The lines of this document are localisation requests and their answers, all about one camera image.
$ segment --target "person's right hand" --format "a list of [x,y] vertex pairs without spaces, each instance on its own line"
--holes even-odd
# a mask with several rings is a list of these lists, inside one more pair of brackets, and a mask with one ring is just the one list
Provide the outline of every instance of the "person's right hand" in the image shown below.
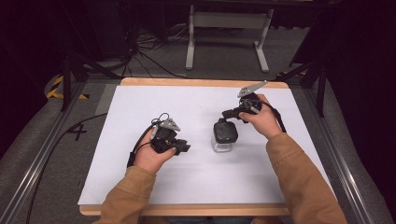
[[[261,101],[269,104],[267,98],[265,98],[264,95],[257,94],[257,96],[259,96]],[[262,105],[262,110],[258,114],[252,115],[241,112],[239,113],[239,117],[253,124],[253,127],[256,129],[256,131],[264,135],[267,139],[282,133],[282,130],[277,124],[274,113],[267,105]]]

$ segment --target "tan sleeve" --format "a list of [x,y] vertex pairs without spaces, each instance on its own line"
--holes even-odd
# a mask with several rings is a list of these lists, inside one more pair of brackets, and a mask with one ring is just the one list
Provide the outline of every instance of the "tan sleeve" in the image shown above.
[[155,174],[131,166],[125,177],[106,196],[101,217],[94,224],[135,224],[141,210],[149,204]]
[[294,223],[347,223],[320,171],[291,137],[280,133],[266,148]]

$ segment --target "gray carpet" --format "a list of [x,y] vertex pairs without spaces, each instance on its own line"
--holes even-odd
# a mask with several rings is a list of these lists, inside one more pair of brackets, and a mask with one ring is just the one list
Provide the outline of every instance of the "gray carpet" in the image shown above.
[[[191,71],[184,69],[187,54],[187,41],[184,39],[165,45],[160,49],[144,52],[167,70],[189,78],[272,79],[279,72],[290,70],[288,64],[306,32],[307,30],[301,29],[271,29],[269,31],[264,44],[264,53],[270,67],[268,74],[264,74],[260,70],[255,50],[252,47],[252,42],[258,36],[255,31],[245,30],[238,35],[229,35],[219,30],[199,32],[196,36],[195,60]],[[139,55],[136,55],[136,58],[152,76],[172,77],[147,58],[142,58]],[[103,62],[103,65],[106,64],[111,64],[111,62]],[[127,69],[124,74],[127,77],[149,76],[148,71],[136,59],[132,59],[129,67],[131,73]],[[121,68],[115,72],[121,74],[122,70]],[[292,78],[290,83],[297,80],[298,78]],[[117,80],[110,80],[101,74],[91,74],[91,78],[83,90],[83,93],[89,94],[90,98],[76,102],[62,131],[64,132],[82,119],[106,112],[117,83],[119,83]],[[318,123],[313,119],[313,113],[316,112],[308,105],[304,91],[299,86],[290,85],[290,88],[348,223],[359,223],[329,157],[329,147],[321,134]],[[35,157],[50,132],[61,106],[61,99],[49,99],[49,102],[21,132],[5,157],[0,160],[0,211],[6,209],[7,202],[11,200],[13,193],[21,183],[32,158]],[[335,144],[342,151],[374,222],[392,223],[382,196],[371,177],[365,172],[356,154],[329,84],[325,95],[324,113]],[[67,133],[60,141],[40,183],[30,223],[91,223],[97,219],[97,217],[83,216],[78,211],[77,202],[105,119],[106,117],[101,117],[84,122],[83,129],[87,132],[83,133],[77,141],[75,133]],[[25,201],[14,223],[25,223],[29,202],[30,197]],[[285,223],[292,223],[287,217],[284,217],[284,220]]]

